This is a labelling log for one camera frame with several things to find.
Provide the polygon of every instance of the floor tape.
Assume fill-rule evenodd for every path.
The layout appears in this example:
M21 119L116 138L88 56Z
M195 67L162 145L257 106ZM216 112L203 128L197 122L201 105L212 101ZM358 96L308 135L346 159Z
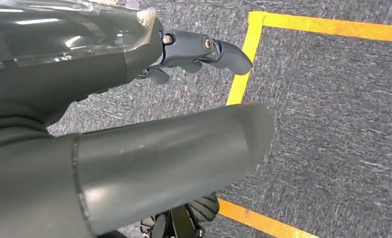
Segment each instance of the floor tape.
M219 213L225 217L253 227L278 238L317 238L317 236L240 207L234 203L219 200Z
M392 25L332 20L315 17L285 15L253 11L248 16L248 30L243 52L254 62L262 34L262 27L278 27L292 30L358 37L371 40L392 41ZM235 75L228 95L227 105L241 103L250 72ZM250 211L231 202L220 199L219 214L253 227L278 238L316 238L317 236Z

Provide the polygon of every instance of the gray carpet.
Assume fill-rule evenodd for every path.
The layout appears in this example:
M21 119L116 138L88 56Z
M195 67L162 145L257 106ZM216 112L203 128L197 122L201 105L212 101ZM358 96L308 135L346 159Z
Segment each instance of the gray carpet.
M146 0L166 28L202 32L241 46L250 10L392 24L386 0ZM233 75L204 67L74 103L56 135L197 112L225 104ZM244 101L275 116L264 161L218 193L321 237L392 237L392 43L264 28ZM124 231L141 237L135 226ZM209 238L267 235L218 217Z

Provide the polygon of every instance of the yellow floor marking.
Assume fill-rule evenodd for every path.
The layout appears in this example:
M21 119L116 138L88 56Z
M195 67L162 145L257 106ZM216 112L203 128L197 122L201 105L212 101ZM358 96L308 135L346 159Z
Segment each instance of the yellow floor marking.
M332 20L305 16L284 15L253 11L247 20L249 28L243 44L243 52L254 62L261 39L262 27L279 27L316 33L359 37L372 40L392 41L392 25ZM227 105L241 103L250 72L235 75L228 95ZM233 203L219 200L219 214L253 227L278 238L316 238L317 236L299 230L285 223L250 211Z
M359 37L371 40L392 41L392 25L294 16L258 11L258 14L260 13L263 13L263 26L339 36Z
M254 62L256 50L261 41L262 23L264 12L253 11L249 12L247 23L249 28L247 30L246 39L243 44L243 52ZM243 99L246 90L247 81L249 80L250 72L245 75L235 75L233 84L231 85L230 93L228 94L227 105L239 104Z
M317 236L219 199L219 214L278 238L317 238Z

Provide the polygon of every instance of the screw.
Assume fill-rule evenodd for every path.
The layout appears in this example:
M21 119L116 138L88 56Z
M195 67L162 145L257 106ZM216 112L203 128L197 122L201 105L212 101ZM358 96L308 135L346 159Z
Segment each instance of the screw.
M173 43L173 37L169 34L166 34L162 37L162 43L164 45L169 45Z
M196 235L197 235L197 238L202 238L203 235L205 235L205 229L200 227L199 229L196 230Z
M205 36L202 41L203 41L203 44L202 44L203 49L206 52L211 52L212 51L212 40L209 37Z

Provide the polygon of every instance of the transparent plastic cover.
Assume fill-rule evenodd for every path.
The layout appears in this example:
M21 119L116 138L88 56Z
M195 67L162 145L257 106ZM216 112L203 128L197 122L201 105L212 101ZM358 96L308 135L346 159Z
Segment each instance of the transparent plastic cover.
M132 51L151 39L156 11L81 0L0 0L0 68Z

